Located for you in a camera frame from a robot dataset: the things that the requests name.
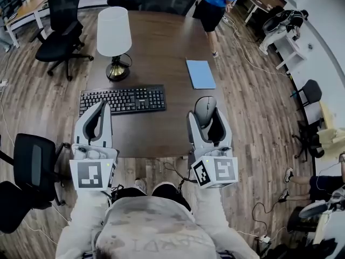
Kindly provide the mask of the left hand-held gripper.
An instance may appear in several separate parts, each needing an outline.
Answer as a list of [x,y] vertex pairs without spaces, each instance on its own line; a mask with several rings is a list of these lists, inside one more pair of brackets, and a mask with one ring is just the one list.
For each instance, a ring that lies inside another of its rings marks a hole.
[[112,149],[112,136],[111,108],[107,101],[96,103],[78,119],[70,160],[76,190],[106,191],[112,186],[119,155],[118,150]]

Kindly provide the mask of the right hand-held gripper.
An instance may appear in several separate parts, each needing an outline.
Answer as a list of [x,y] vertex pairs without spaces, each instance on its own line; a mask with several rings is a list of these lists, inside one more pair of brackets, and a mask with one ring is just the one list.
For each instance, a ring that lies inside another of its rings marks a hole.
[[201,189],[223,188],[239,181],[229,123],[217,107],[211,120],[206,140],[194,112],[187,114],[188,138],[193,145],[188,164],[192,179]]

